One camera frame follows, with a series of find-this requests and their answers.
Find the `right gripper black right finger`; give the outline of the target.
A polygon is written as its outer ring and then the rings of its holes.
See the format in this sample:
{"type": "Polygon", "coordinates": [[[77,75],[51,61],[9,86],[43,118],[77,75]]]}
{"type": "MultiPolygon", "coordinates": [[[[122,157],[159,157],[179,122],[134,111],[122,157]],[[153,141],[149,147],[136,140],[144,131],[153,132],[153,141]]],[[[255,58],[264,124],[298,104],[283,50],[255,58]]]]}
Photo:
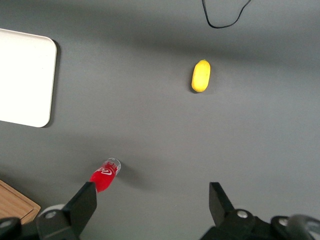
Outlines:
{"type": "Polygon", "coordinates": [[[209,210],[214,226],[202,240],[256,240],[255,217],[244,209],[236,209],[218,182],[209,184],[209,210]]]}

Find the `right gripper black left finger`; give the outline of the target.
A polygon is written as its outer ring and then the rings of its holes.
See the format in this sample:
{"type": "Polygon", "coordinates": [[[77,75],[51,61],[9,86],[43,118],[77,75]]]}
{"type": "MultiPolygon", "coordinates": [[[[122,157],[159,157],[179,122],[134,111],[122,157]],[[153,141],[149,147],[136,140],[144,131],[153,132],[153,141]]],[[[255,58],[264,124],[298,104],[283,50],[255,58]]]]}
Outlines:
{"type": "Polygon", "coordinates": [[[96,185],[86,182],[66,204],[48,207],[36,218],[39,238],[79,240],[96,208],[96,185]]]}

